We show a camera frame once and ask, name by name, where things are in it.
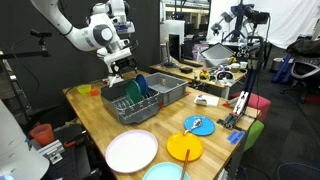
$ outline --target red cup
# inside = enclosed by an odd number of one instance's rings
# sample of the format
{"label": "red cup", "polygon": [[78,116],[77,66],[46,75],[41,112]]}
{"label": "red cup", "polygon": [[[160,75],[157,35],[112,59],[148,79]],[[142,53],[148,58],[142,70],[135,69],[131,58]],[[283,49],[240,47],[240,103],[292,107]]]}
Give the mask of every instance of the red cup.
{"label": "red cup", "polygon": [[41,145],[46,146],[54,141],[50,124],[41,124],[30,131],[30,135]]}

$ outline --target table leg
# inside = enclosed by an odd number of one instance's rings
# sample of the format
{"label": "table leg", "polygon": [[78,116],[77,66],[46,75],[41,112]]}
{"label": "table leg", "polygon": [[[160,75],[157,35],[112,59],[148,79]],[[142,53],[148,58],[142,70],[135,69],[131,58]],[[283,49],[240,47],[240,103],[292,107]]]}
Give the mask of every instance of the table leg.
{"label": "table leg", "polygon": [[226,86],[226,88],[222,89],[221,91],[221,97],[228,99],[229,98],[229,92],[230,92],[230,87]]}
{"label": "table leg", "polygon": [[242,158],[243,150],[247,142],[248,132],[245,133],[245,135],[242,137],[242,140],[240,141],[239,147],[236,149],[236,152],[233,154],[230,168],[228,172],[228,180],[236,179],[237,171],[240,165],[240,161]]}

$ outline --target dish rack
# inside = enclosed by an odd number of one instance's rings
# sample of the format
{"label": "dish rack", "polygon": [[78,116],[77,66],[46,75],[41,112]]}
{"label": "dish rack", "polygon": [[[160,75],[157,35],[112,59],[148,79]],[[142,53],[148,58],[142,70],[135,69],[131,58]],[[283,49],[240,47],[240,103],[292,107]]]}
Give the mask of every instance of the dish rack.
{"label": "dish rack", "polygon": [[106,110],[123,124],[140,123],[157,114],[160,109],[159,92],[149,88],[140,102],[130,105],[125,95],[127,82],[101,88],[101,99]]}

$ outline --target silver spoon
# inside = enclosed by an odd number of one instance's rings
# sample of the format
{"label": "silver spoon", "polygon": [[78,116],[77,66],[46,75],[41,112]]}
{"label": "silver spoon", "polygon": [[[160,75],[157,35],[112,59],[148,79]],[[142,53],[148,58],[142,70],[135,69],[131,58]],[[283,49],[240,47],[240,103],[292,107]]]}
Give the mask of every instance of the silver spoon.
{"label": "silver spoon", "polygon": [[189,132],[189,131],[191,131],[191,130],[197,128],[197,127],[199,127],[201,124],[202,124],[202,119],[201,119],[201,118],[196,119],[196,120],[193,122],[192,127],[191,127],[190,129],[185,130],[184,133],[183,133],[183,135],[186,135],[187,132]]}

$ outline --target black curtain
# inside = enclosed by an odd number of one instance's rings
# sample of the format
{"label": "black curtain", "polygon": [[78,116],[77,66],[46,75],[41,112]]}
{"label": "black curtain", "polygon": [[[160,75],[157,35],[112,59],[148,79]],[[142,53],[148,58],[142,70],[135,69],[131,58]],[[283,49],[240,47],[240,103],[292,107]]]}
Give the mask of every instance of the black curtain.
{"label": "black curtain", "polygon": [[[94,0],[61,0],[67,19],[76,27],[86,26],[85,18]],[[159,48],[159,2],[128,0],[136,26],[133,39],[139,41],[134,52],[139,69],[149,71],[149,66],[160,59]],[[107,66],[96,58],[95,51],[81,52],[56,30],[32,5],[30,1],[10,0],[2,2],[0,49],[4,53],[14,51],[38,51],[38,39],[30,37],[31,29],[51,32],[46,38],[50,57],[9,59],[18,82],[27,95],[33,109],[48,109],[64,102],[62,89],[105,78]]]}

